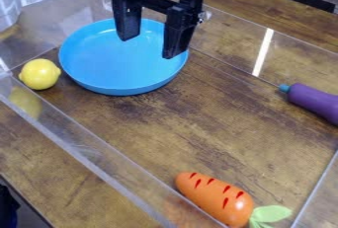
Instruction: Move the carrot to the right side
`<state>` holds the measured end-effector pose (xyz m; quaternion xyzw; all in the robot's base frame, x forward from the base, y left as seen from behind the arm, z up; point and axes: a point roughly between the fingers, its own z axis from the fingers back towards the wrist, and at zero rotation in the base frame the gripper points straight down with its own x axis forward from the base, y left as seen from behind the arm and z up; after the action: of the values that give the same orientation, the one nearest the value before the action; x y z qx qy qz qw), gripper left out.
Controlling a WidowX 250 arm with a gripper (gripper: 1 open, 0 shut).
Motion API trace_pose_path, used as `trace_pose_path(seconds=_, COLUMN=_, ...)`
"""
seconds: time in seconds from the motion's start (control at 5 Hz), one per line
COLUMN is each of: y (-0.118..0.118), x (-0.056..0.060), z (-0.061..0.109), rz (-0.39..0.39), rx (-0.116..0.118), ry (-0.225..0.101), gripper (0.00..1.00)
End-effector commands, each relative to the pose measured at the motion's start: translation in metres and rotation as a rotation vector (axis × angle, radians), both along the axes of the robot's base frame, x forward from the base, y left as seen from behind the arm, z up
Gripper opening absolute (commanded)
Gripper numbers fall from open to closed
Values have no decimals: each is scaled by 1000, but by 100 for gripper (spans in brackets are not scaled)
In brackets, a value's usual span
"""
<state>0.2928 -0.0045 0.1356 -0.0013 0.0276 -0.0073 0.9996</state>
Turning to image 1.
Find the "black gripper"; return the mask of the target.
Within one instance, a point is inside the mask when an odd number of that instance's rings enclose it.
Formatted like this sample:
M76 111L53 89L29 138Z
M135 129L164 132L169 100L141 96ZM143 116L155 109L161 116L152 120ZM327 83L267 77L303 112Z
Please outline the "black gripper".
M171 59L188 47L199 23L203 0L112 0L117 36L121 41L140 34L141 8L167 13L163 58Z

